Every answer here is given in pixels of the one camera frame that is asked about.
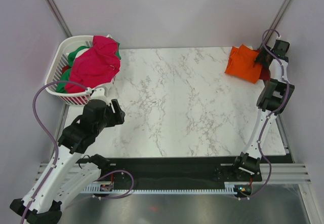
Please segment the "orange t-shirt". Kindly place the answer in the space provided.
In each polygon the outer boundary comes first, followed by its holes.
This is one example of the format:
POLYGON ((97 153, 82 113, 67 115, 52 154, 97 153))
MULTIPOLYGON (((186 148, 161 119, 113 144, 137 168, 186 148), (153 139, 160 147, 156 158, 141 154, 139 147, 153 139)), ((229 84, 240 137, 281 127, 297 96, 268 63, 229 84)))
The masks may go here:
POLYGON ((258 55, 258 50, 252 50, 245 45, 232 47, 225 73, 255 84, 262 70, 262 65, 255 62, 258 55))

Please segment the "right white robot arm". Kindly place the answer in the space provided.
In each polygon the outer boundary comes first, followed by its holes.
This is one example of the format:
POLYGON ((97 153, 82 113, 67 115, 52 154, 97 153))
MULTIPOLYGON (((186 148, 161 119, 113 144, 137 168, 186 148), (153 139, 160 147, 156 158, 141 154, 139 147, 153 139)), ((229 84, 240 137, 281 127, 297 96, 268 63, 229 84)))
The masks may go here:
POLYGON ((263 158, 262 147, 267 134, 278 115, 285 109, 295 86, 289 82, 287 68, 289 59, 286 53, 290 44, 276 39, 273 48, 264 47, 257 61, 265 62, 270 71, 270 80, 265 83, 257 108, 258 114, 252 135, 246 149, 236 157, 232 167, 233 177, 247 181, 249 177, 260 174, 263 158))

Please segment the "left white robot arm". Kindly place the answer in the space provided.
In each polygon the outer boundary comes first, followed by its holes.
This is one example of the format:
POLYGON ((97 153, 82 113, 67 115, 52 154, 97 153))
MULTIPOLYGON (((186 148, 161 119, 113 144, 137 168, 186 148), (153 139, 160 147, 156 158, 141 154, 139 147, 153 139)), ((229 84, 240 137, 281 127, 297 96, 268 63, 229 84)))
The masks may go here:
POLYGON ((15 199, 10 209, 21 216, 21 222, 58 223, 68 204, 89 184, 111 175, 109 160, 95 154, 71 180, 64 178, 105 128, 122 125, 125 112, 117 99, 106 103, 92 99, 81 115, 64 128, 55 151, 38 181, 23 198, 15 199))

